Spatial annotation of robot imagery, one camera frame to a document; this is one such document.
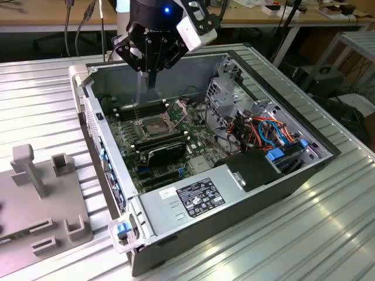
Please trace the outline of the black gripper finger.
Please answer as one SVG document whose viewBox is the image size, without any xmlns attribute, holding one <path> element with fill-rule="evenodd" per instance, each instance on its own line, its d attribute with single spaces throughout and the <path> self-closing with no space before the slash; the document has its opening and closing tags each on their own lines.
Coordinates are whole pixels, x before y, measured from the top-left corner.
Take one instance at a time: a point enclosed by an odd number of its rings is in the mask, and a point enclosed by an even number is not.
<svg viewBox="0 0 375 281">
<path fill-rule="evenodd" d="M 172 68 L 188 51 L 185 43 L 181 38 L 176 41 L 168 41 L 162 38 L 158 52 L 150 53 L 150 63 L 148 66 L 148 88 L 154 88 L 156 77 L 163 69 Z"/>
<path fill-rule="evenodd" d="M 117 35 L 112 39 L 114 51 L 136 72 L 148 73 L 148 35 L 131 38 L 128 35 Z"/>
</svg>

